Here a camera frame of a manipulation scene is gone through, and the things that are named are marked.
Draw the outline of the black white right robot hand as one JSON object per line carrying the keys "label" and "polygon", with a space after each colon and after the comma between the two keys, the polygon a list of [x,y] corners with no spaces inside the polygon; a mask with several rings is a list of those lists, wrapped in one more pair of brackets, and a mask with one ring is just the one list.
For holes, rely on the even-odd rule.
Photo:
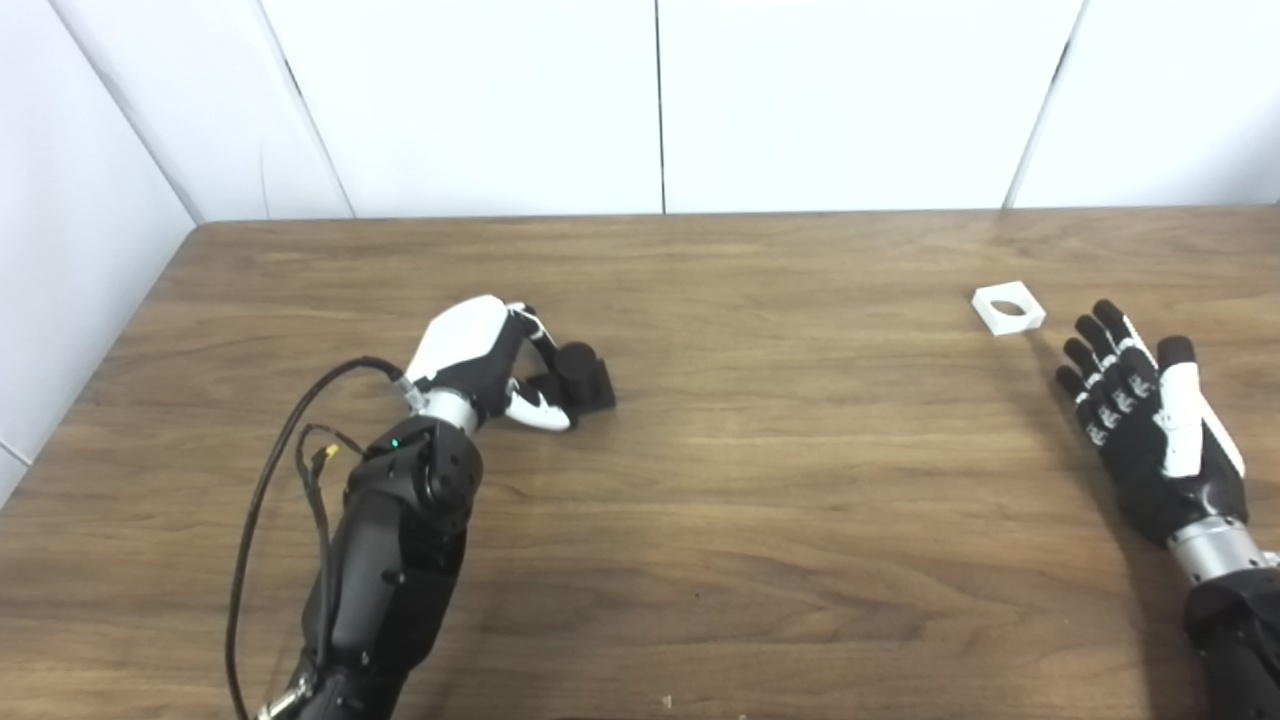
{"label": "black white right robot hand", "polygon": [[1108,299],[1074,329],[1055,379],[1125,521],[1155,544],[1211,518],[1248,521],[1245,464],[1204,397],[1193,342],[1172,334],[1148,345]]}

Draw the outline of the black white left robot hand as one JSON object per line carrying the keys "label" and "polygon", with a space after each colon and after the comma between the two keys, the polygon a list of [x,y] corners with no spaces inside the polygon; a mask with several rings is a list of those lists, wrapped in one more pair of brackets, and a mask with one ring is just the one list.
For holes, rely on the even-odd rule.
{"label": "black white left robot hand", "polygon": [[515,374],[524,345],[552,369],[558,345],[527,304],[483,295],[438,314],[404,369],[404,384],[422,395],[413,411],[467,437],[502,416],[540,430],[573,429],[570,410]]}

